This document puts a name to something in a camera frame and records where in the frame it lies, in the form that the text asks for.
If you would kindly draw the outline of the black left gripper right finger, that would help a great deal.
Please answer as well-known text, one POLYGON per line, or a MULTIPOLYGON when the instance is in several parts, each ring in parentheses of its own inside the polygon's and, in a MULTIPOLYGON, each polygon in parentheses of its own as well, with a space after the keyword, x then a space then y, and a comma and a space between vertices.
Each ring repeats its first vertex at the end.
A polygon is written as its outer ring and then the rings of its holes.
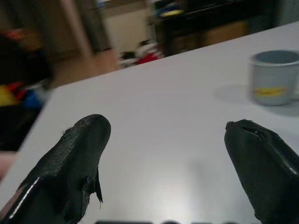
POLYGON ((299 224, 299 155, 274 131, 250 120, 226 124, 225 146, 255 217, 299 224))

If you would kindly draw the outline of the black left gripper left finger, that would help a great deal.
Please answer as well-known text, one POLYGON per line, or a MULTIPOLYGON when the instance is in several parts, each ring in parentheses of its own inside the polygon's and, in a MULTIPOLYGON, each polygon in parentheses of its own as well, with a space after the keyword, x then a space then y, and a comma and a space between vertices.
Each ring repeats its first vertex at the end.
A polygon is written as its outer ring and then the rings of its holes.
POLYGON ((91 194, 102 202, 100 157, 111 125, 100 114, 80 119, 32 168, 0 211, 0 224, 78 224, 91 194))

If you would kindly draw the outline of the colourful toy pile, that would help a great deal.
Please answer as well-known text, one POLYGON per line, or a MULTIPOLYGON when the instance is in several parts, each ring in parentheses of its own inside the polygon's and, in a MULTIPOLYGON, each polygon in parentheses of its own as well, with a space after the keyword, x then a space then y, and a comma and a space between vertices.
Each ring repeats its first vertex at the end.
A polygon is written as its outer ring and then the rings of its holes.
POLYGON ((50 98, 52 89, 46 80, 26 86, 22 82, 0 84, 0 107, 21 106, 42 109, 50 98))

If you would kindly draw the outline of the grey mug with yellow print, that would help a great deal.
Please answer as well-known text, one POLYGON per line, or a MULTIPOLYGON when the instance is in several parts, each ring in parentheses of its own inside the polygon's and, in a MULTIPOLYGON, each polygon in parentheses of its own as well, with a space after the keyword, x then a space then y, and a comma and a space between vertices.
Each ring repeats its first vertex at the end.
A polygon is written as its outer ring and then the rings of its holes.
POLYGON ((277 49, 250 57, 249 92, 266 106, 299 101, 299 50, 277 49))

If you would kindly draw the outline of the dark sofa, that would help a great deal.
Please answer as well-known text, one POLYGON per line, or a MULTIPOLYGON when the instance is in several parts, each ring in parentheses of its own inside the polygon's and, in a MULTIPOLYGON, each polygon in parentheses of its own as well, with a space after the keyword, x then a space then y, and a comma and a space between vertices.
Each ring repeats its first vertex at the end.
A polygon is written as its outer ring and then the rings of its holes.
POLYGON ((22 44, 23 36, 13 38, 12 30, 0 29, 0 85, 21 83, 32 86, 53 80, 53 70, 43 47, 28 49, 22 44))

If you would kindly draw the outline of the red and white toy pile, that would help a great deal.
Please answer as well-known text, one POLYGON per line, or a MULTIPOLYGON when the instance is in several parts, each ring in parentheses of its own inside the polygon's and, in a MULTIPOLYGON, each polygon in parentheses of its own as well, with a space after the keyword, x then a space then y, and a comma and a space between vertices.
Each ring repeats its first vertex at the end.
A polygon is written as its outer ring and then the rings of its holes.
POLYGON ((138 44, 135 51, 121 52, 119 62, 123 68, 132 67, 164 58, 159 45, 152 40, 145 40, 138 44))

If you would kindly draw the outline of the dark wooden cabinet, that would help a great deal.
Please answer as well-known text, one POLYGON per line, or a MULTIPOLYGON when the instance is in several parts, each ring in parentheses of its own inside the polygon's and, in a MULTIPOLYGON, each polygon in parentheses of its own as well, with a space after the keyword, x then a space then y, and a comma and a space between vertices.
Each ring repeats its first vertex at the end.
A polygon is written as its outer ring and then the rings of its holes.
POLYGON ((152 0, 151 21, 165 56, 273 28, 279 0, 152 0), (166 10, 182 14, 160 17, 166 10))

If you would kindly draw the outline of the yellow object on cabinet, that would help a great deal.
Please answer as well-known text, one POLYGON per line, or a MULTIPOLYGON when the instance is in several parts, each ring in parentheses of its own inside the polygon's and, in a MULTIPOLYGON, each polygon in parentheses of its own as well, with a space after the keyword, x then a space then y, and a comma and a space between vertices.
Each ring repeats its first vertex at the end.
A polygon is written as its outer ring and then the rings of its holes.
POLYGON ((166 10, 160 14, 160 17, 170 17, 178 14, 182 14, 184 11, 181 9, 166 10))

